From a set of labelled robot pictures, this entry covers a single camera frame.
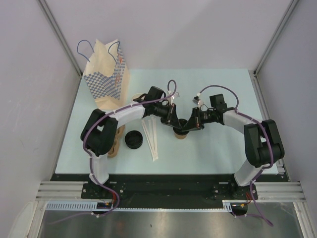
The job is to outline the black cup lid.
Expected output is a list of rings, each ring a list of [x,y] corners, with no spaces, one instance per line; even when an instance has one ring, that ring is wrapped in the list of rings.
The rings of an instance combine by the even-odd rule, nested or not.
[[[187,123],[188,121],[186,120],[186,119],[179,119],[179,123],[180,123],[180,125],[181,125],[181,128],[180,129],[178,129],[178,128],[173,128],[173,131],[174,131],[174,133],[175,134],[177,134],[177,135],[187,135],[188,133],[189,133],[189,131],[183,131],[182,130],[182,128],[183,128],[183,126]]]

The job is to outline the brown paper coffee cup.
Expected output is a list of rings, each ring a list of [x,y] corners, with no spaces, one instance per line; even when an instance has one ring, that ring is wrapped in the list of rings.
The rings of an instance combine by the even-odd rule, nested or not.
[[[175,133],[174,135],[175,135],[175,137],[177,139],[185,139],[187,137],[187,133],[186,134],[177,134],[177,133]]]

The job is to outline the stack of paper cups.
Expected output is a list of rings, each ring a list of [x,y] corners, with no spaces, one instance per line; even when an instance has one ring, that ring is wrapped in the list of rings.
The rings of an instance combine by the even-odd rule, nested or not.
[[[142,103],[144,101],[144,98],[147,94],[146,93],[138,93],[138,94],[135,94],[133,97],[132,97],[132,102],[136,102],[136,103]]]

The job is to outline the checkered paper takeout bag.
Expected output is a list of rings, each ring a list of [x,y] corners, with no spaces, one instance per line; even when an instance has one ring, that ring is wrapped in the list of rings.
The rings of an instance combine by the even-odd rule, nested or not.
[[[126,102],[130,73],[119,40],[104,44],[99,40],[91,46],[93,53],[82,78],[86,82],[97,108],[115,110]]]

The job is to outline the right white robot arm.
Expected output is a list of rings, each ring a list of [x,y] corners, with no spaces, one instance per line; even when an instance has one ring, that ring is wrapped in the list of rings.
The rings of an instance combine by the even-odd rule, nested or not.
[[[231,127],[244,135],[246,160],[234,174],[235,183],[229,185],[229,195],[240,199],[246,194],[247,185],[255,182],[265,169],[269,169],[285,155],[284,146],[274,120],[257,120],[229,108],[224,96],[210,96],[211,108],[205,111],[192,109],[191,116],[182,127],[183,131],[204,129],[206,123],[219,123]]]

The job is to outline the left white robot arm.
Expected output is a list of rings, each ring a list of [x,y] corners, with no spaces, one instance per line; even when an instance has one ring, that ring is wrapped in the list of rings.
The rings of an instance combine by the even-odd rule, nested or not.
[[[93,110],[80,138],[84,151],[90,156],[89,178],[94,182],[94,195],[104,198],[109,194],[109,185],[105,183],[109,178],[106,168],[107,154],[114,144],[119,127],[133,120],[154,115],[160,118],[162,124],[181,129],[176,105],[172,102],[164,104],[164,101],[169,101],[175,94],[176,91],[165,94],[160,88],[152,86],[148,93],[142,94],[119,109],[109,113],[100,109]]]

